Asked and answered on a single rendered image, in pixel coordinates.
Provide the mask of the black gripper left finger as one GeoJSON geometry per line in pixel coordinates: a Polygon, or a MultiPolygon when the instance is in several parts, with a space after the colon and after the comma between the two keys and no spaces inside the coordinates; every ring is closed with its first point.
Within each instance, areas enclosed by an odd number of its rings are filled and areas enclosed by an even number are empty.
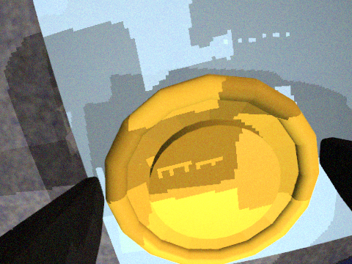
{"type": "Polygon", "coordinates": [[[105,197],[88,177],[0,235],[0,264],[96,264],[105,197]]]}

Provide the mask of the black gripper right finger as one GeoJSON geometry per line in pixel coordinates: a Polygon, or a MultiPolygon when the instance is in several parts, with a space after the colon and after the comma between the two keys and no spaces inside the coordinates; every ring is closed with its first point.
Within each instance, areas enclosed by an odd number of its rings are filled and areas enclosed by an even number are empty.
{"type": "Polygon", "coordinates": [[[325,138],[320,142],[320,167],[352,211],[352,141],[325,138]]]}

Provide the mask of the yellow plate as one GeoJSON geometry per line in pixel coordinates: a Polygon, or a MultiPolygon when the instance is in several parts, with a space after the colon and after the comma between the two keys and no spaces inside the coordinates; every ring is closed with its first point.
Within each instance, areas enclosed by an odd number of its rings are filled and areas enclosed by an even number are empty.
{"type": "Polygon", "coordinates": [[[226,264],[284,237],[319,175],[300,108],[255,78],[205,74],[162,89],[120,126],[106,202],[147,253],[226,264]]]}

